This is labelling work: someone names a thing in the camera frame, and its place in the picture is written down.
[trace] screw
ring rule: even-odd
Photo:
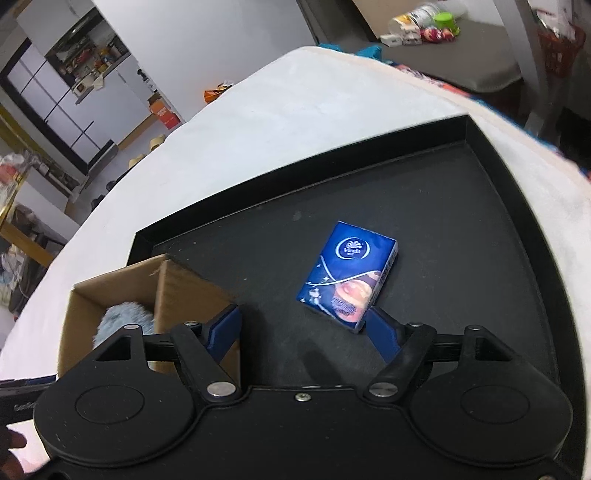
[[[236,391],[236,385],[230,382],[213,382],[207,386],[207,393],[212,397],[228,397]]]
[[[300,392],[295,394],[295,399],[297,401],[310,401],[312,400],[312,395],[310,395],[309,393]]]
[[[396,395],[396,393],[398,393],[398,387],[393,383],[378,382],[369,387],[369,393],[371,393],[374,397],[391,397],[392,395]]]

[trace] white table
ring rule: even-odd
[[[31,297],[0,356],[0,378],[56,372],[70,289],[125,266],[136,231],[317,153],[466,112],[506,162],[547,237],[591,365],[591,186],[577,168],[469,99],[375,60],[304,47],[224,93],[107,195]],[[32,422],[18,430],[29,438],[19,457],[29,469],[38,466],[46,454]]]

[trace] plastic container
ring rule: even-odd
[[[442,12],[450,12],[453,18],[458,19],[466,15],[468,8],[459,0],[439,0],[435,2]]]
[[[456,25],[456,21],[450,12],[439,12],[433,17],[433,21],[435,22],[435,26],[441,30],[449,28],[454,37],[457,37],[460,34],[460,29]]]
[[[465,15],[466,10],[466,6],[459,0],[426,2],[410,12],[391,18],[388,22],[388,30],[391,34],[401,34],[404,25],[415,24],[419,28],[432,27],[434,25],[433,17],[438,13],[450,12],[453,18],[460,18]]]

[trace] cardboard box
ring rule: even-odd
[[[166,128],[169,130],[176,127],[181,121],[177,115],[170,111],[170,108],[164,103],[164,100],[159,95],[152,95],[148,103],[150,104],[150,112],[158,117]]]
[[[353,0],[371,31],[379,38],[388,33],[392,17],[410,12],[421,2],[418,0]]]
[[[230,295],[200,278],[166,255],[121,268],[74,285],[66,310],[57,364],[64,375],[92,351],[92,339],[107,308],[135,301],[154,312],[154,330],[164,333],[173,326],[195,320],[207,323],[231,304]],[[239,346],[235,342],[220,366],[240,381]],[[174,367],[156,362],[157,371]]]

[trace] tissue pack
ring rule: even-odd
[[[397,254],[396,240],[339,222],[297,299],[358,332]]]

